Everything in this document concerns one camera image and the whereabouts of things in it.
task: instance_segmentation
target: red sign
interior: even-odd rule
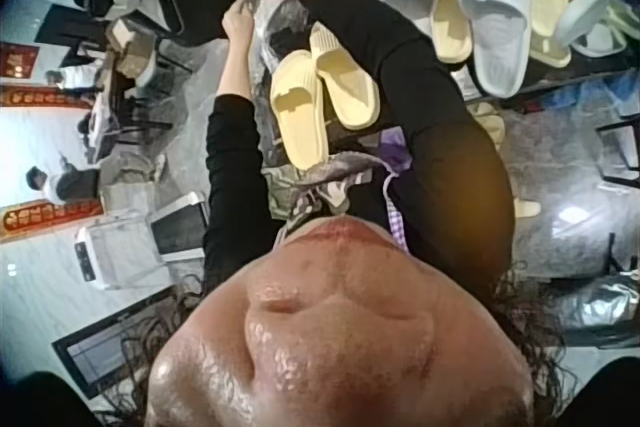
[[[0,243],[19,240],[49,231],[53,227],[102,215],[98,200],[82,200],[53,205],[46,200],[0,208]]]
[[[40,47],[0,42],[0,77],[30,79]]]
[[[0,107],[65,107],[91,110],[83,100],[65,95],[55,87],[0,85]]]

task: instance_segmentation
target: chair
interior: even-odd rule
[[[631,127],[633,131],[636,155],[638,159],[640,159],[640,114],[629,117],[628,119],[625,119],[622,122],[616,122],[614,124],[598,127],[596,129],[596,133],[598,135],[601,135],[603,132],[611,132],[614,130],[623,129],[625,127]],[[627,170],[632,172],[638,172],[640,174],[640,162],[638,166],[632,167],[627,163],[625,159],[625,164],[627,166]],[[625,187],[633,187],[635,189],[640,189],[640,175],[635,179],[626,179],[624,177],[616,177],[616,176],[602,174],[602,180],[606,182],[611,182],[612,184],[623,185]]]

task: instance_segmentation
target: seated person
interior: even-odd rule
[[[27,185],[41,191],[45,198],[56,205],[99,198],[103,187],[119,182],[158,182],[166,165],[166,157],[160,155],[155,163],[134,152],[111,154],[98,168],[78,170],[62,157],[63,172],[49,175],[33,166],[26,175]]]
[[[98,72],[104,61],[96,59],[90,64],[62,67],[58,70],[50,70],[45,76],[47,84],[56,86],[61,90],[90,89],[96,86]]]

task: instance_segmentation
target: woman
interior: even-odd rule
[[[207,134],[205,292],[215,290],[155,359],[145,425],[533,425],[536,409],[553,410],[541,400],[557,395],[556,377],[526,319],[516,328],[495,295],[514,213],[491,139],[402,15],[377,0],[300,1],[377,79],[413,166],[394,176],[356,155],[347,164],[360,170],[336,173],[330,160],[348,202],[322,197],[325,179],[286,226],[272,220],[253,21],[236,3]]]

